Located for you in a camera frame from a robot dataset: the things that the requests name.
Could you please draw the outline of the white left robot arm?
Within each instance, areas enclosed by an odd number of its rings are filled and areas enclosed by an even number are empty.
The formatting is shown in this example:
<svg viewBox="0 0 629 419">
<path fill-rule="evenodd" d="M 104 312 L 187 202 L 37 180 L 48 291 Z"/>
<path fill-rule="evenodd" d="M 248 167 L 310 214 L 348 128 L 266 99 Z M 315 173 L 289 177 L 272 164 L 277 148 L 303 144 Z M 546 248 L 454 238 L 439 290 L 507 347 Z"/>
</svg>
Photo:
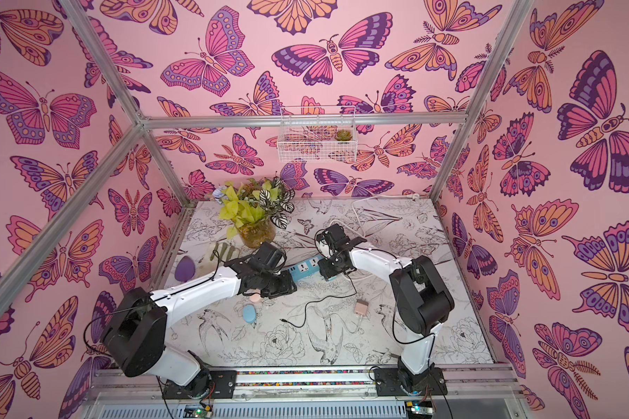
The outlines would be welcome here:
<svg viewBox="0 0 629 419">
<path fill-rule="evenodd" d="M 127 293 L 108 318 L 101 343 L 127 377 L 153 375 L 189 398 L 211 393 L 210 368 L 192 351 L 166 342 L 166 332 L 188 315 L 220 300 L 257 290 L 273 299 L 295 293 L 287 255 L 270 242 L 254 253 L 219 262 L 214 271 L 179 286 Z"/>
</svg>

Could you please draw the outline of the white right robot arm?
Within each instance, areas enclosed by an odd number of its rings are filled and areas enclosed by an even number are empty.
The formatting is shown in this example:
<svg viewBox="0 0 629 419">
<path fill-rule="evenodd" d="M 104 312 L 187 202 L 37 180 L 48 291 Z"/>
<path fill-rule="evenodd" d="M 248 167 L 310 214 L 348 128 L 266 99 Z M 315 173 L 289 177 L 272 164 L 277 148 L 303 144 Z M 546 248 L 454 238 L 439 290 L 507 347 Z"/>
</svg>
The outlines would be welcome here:
<svg viewBox="0 0 629 419">
<path fill-rule="evenodd" d="M 433 376 L 432 353 L 440 329 L 455 309 L 455 302 L 435 263 L 427 256 L 404 258 L 370 245 L 363 237 L 349 237 L 334 223 L 314 235 L 321 254 L 320 274 L 326 279 L 364 271 L 391 286 L 393 317 L 400 317 L 406 338 L 398 358 L 397 376 L 408 394 L 428 391 Z"/>
</svg>

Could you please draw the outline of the blue power strip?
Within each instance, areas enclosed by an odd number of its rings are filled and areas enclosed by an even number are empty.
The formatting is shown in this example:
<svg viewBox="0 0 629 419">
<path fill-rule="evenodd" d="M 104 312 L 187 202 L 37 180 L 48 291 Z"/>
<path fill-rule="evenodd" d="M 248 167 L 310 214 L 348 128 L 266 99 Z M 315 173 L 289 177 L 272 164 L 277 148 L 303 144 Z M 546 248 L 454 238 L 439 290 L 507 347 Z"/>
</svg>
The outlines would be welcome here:
<svg viewBox="0 0 629 419">
<path fill-rule="evenodd" d="M 320 260 L 321 257 L 317 255 L 313 258 L 303 260 L 298 264 L 290 266 L 288 271 L 295 282 L 307 279 L 308 277 L 318 274 Z"/>
</svg>

